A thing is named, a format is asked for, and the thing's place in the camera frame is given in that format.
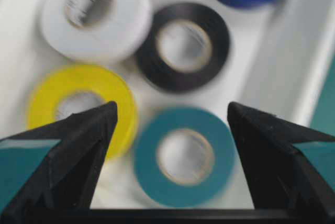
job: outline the teal tape roll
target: teal tape roll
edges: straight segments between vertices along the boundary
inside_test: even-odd
[[[59,140],[0,141],[0,213]]]
[[[323,85],[318,104],[315,108],[310,127],[335,136],[335,118],[333,111],[335,110],[335,58],[329,68],[326,81]]]
[[[318,173],[335,192],[335,143],[334,142],[306,142],[294,144]]]
[[[198,184],[178,184],[160,168],[157,153],[162,140],[178,129],[199,133],[213,150],[211,170]],[[201,109],[177,107],[158,115],[143,131],[135,149],[135,174],[145,193],[158,203],[190,207],[213,198],[225,187],[234,160],[232,136],[219,118]]]

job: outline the black tape roll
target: black tape roll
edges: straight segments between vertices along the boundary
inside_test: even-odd
[[[178,20],[190,21],[199,26],[211,43],[208,61],[193,72],[183,72],[167,64],[157,47],[158,34],[162,28]],[[144,75],[154,85],[169,92],[182,93],[211,81],[225,64],[229,48],[228,28],[218,13],[201,4],[178,3],[155,14],[151,31],[137,52],[137,62]]]

